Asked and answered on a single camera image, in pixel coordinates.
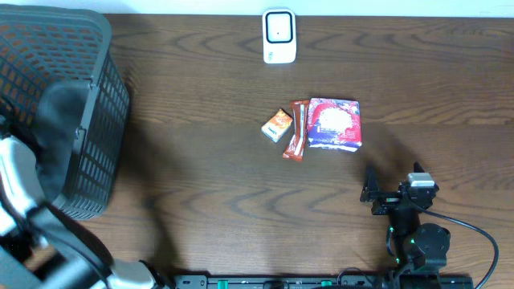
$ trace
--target wooden table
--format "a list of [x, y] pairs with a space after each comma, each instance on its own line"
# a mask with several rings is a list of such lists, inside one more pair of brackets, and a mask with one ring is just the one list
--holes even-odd
[[[266, 65], [260, 17], [108, 15], [133, 91], [108, 211], [84, 222], [116, 258], [211, 274], [336, 274], [392, 266], [387, 217], [359, 196], [367, 162], [385, 188], [415, 160], [431, 208], [492, 234], [487, 287], [514, 283], [514, 26], [503, 19], [298, 17], [296, 61]], [[357, 153], [283, 160], [260, 126], [291, 100], [358, 100]], [[451, 231], [444, 272], [478, 283], [488, 240]]]

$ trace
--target basket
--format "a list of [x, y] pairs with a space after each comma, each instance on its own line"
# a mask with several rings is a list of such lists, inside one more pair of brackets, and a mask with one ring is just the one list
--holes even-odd
[[43, 191], [75, 219], [107, 207], [129, 110], [111, 35], [90, 10], [0, 5], [0, 105], [35, 134]]

